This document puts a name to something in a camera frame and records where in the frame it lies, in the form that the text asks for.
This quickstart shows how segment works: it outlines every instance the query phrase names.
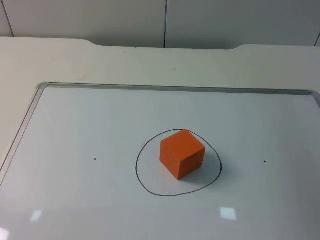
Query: white table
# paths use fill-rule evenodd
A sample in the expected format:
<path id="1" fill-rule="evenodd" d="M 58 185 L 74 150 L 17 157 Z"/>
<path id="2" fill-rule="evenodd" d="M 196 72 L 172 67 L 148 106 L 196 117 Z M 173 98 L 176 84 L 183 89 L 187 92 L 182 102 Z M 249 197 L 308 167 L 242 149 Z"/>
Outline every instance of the white table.
<path id="1" fill-rule="evenodd" d="M 320 48 L 109 47 L 78 39 L 0 38 L 0 164 L 42 82 L 320 92 Z"/>

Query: foam block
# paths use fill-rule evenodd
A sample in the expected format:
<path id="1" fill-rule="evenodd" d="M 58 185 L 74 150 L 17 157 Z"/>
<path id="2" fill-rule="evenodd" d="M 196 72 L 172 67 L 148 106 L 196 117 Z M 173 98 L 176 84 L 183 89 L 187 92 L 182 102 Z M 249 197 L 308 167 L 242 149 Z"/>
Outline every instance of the foam block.
<path id="1" fill-rule="evenodd" d="M 160 161 L 179 180 L 202 166 L 205 150 L 206 147 L 184 129 L 161 141 Z"/>

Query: wall seam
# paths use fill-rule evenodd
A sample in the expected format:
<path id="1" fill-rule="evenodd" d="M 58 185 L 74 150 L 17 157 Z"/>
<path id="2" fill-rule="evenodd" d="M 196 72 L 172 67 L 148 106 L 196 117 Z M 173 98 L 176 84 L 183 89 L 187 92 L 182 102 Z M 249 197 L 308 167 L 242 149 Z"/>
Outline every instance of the wall seam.
<path id="1" fill-rule="evenodd" d="M 6 7 L 5 7 L 4 0 L 1 0 L 1 4 L 2 4 L 3 10 L 4 10 L 4 13 L 5 13 L 6 20 L 7 20 L 8 24 L 9 24 L 11 35 L 12 35 L 12 37 L 14 37 L 15 36 L 14 35 L 14 31 L 12 30 L 12 26 L 11 26 L 11 23 L 10 23 L 10 20 L 9 20 L 9 17 L 8 17 L 8 13 L 7 13 L 7 10 L 6 10 Z"/>

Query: cube side face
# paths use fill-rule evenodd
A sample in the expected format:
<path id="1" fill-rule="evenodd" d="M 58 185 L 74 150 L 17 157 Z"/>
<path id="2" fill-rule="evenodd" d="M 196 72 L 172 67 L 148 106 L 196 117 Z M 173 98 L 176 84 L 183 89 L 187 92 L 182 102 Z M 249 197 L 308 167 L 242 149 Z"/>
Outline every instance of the cube side face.
<path id="1" fill-rule="evenodd" d="M 203 149 L 191 155 L 190 157 L 187 157 L 180 163 L 179 174 L 177 177 L 178 180 L 202 166 L 205 157 L 205 151 L 206 148 L 203 147 Z"/>
<path id="2" fill-rule="evenodd" d="M 160 162 L 169 170 L 169 172 L 178 179 L 180 170 L 180 160 L 172 153 L 170 146 L 165 141 L 161 141 L 160 145 Z"/>

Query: cube top face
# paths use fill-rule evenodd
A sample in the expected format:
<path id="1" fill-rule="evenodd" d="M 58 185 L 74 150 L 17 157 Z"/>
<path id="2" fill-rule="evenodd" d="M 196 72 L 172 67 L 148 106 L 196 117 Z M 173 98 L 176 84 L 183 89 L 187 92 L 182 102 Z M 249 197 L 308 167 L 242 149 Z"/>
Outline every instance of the cube top face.
<path id="1" fill-rule="evenodd" d="M 187 129 L 181 130 L 161 141 L 161 148 L 167 149 L 171 157 L 181 162 L 206 148 Z"/>

